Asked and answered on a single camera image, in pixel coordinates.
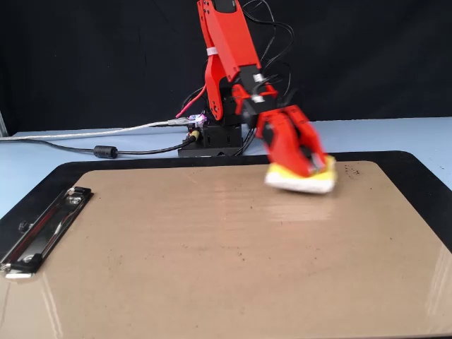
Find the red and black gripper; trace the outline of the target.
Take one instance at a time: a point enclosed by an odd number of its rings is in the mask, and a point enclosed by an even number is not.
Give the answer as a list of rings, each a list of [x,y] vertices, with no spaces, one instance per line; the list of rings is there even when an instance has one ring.
[[[297,105],[261,113],[258,137],[264,140],[272,163],[298,176],[309,177],[313,169],[326,168],[317,132]]]

